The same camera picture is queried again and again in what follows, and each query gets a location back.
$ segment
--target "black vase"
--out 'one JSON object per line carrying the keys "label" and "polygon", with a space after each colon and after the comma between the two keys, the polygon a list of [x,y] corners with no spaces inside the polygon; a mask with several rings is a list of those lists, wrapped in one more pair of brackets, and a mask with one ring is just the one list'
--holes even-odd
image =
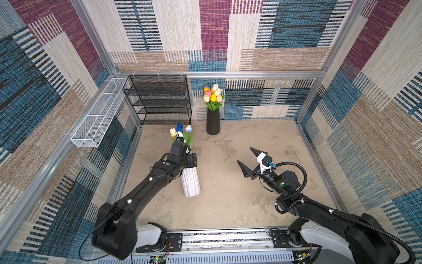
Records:
{"label": "black vase", "polygon": [[207,108],[207,133],[210,135],[220,133],[220,108],[215,111]]}

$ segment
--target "floor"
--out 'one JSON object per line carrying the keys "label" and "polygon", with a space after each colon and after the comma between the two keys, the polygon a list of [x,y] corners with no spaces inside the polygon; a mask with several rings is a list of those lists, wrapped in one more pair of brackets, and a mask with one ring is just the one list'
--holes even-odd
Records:
{"label": "floor", "polygon": [[[145,125],[124,187],[126,195],[148,174],[149,168],[170,150],[169,130],[176,125]],[[295,220],[274,209],[277,194],[265,190],[259,179],[245,179],[237,164],[250,168],[258,163],[249,150],[268,152],[274,163],[294,161],[308,174],[304,194],[327,206],[332,201],[317,173],[293,120],[222,121],[221,132],[211,136],[205,121],[192,121],[192,151],[197,153],[201,194],[185,197],[181,178],[164,187],[145,207],[137,224],[150,221],[168,229],[284,226]],[[302,174],[293,166],[284,166]]]}

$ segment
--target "black metal shelf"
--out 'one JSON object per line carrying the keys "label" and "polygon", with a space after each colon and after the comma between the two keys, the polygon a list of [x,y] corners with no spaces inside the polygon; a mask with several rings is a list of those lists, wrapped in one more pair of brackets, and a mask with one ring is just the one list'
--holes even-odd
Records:
{"label": "black metal shelf", "polygon": [[192,106],[183,75],[131,75],[123,89],[142,124],[190,124]]}

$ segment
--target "wire mesh shelf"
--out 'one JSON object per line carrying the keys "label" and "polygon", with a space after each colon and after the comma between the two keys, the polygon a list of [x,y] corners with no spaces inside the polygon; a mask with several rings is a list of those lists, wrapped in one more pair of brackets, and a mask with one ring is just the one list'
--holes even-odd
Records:
{"label": "wire mesh shelf", "polygon": [[126,79],[114,78],[104,88],[95,104],[72,136],[77,147],[98,147],[124,98]]}
{"label": "wire mesh shelf", "polygon": [[186,76],[130,75],[123,92],[142,124],[190,124],[192,107]]}

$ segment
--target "aluminum extrusion bar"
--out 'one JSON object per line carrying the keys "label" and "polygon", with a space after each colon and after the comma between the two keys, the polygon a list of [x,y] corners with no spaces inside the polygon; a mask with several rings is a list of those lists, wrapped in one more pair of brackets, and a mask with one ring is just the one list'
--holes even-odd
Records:
{"label": "aluminum extrusion bar", "polygon": [[239,79],[283,79],[283,78],[321,78],[323,71],[134,71],[116,73],[115,78],[129,75],[186,75],[188,78],[239,78]]}

